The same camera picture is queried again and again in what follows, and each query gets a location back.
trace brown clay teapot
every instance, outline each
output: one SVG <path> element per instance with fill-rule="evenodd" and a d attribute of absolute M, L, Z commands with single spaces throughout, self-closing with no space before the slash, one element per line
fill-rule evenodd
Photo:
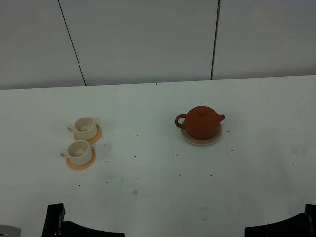
<path fill-rule="evenodd" d="M 178 122 L 180 118 L 185 118 L 185 124 Z M 188 114 L 178 115 L 176 125 L 186 129 L 188 134 L 195 138 L 207 139 L 217 134 L 220 123 L 224 119 L 224 115 L 217 114 L 210 107 L 197 106 L 191 109 Z"/>

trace teacup handle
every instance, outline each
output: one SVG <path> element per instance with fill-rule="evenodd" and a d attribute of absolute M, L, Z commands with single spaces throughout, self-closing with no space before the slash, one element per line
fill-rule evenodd
<path fill-rule="evenodd" d="M 69 125 L 67 127 L 67 130 L 70 131 L 71 133 L 75 133 L 75 130 L 74 130 L 74 126 L 73 125 Z"/>
<path fill-rule="evenodd" d="M 68 155 L 67 155 L 67 151 L 66 150 L 63 150 L 61 152 L 59 152 L 59 154 L 61 155 L 61 157 L 65 158 L 65 159 L 68 159 Z"/>
<path fill-rule="evenodd" d="M 186 114 L 181 114 L 181 115 L 178 115 L 176 117 L 176 125 L 177 125 L 177 127 L 179 127 L 179 128 L 186 128 L 185 125 L 179 124 L 179 122 L 178 122 L 179 119 L 185 118 L 186 116 L 187 116 Z"/>

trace white teacup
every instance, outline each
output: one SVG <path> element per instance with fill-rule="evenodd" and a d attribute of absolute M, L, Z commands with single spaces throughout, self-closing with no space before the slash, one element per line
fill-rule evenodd
<path fill-rule="evenodd" d="M 97 135 L 98 128 L 90 117 L 79 118 L 74 125 L 67 127 L 68 131 L 75 133 L 80 140 L 90 140 Z"/>
<path fill-rule="evenodd" d="M 75 165 L 84 165 L 92 159 L 93 152 L 87 141 L 77 140 L 70 144 L 67 150 L 61 151 L 60 155 L 65 159 L 70 159 Z"/>

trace cup coaster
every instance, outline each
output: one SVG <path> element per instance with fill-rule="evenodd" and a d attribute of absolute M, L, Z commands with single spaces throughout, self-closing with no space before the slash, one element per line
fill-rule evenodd
<path fill-rule="evenodd" d="M 98 129 L 98 132 L 97 132 L 97 135 L 95 135 L 94 138 L 90 139 L 90 140 L 87 140 L 87 142 L 92 145 L 94 143 L 96 143 L 97 141 L 100 140 L 100 138 L 102 137 L 102 129 L 100 126 L 97 125 L 97 129 Z M 74 134 L 74 140 L 80 140 L 76 134 Z"/>
<path fill-rule="evenodd" d="M 97 157 L 97 153 L 95 152 L 95 150 L 92 147 L 91 147 L 91 150 L 92 150 L 93 156 L 92 156 L 92 159 L 87 164 L 75 165 L 70 161 L 70 159 L 66 159 L 66 164 L 67 164 L 68 168 L 72 169 L 72 170 L 84 170 L 84 169 L 87 169 L 90 166 L 92 166 L 92 164 L 95 162 L 95 159 Z"/>
<path fill-rule="evenodd" d="M 216 143 L 222 136 L 222 126 L 219 126 L 219 130 L 218 133 L 208 139 L 197 139 L 192 137 L 191 135 L 188 134 L 188 132 L 186 131 L 186 129 L 181 128 L 181 134 L 184 138 L 184 140 L 186 140 L 188 143 L 195 145 L 195 146 L 199 146 L 199 147 L 204 147 L 204 146 L 210 146 L 214 143 Z"/>

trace black object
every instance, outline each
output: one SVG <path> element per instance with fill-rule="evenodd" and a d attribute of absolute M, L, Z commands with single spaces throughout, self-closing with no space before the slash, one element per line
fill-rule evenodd
<path fill-rule="evenodd" d="M 316 237 L 316 205 L 305 212 L 273 224 L 245 228 L 245 237 Z"/>
<path fill-rule="evenodd" d="M 49 205 L 41 237 L 125 237 L 123 233 L 97 231 L 64 221 L 64 205 Z"/>

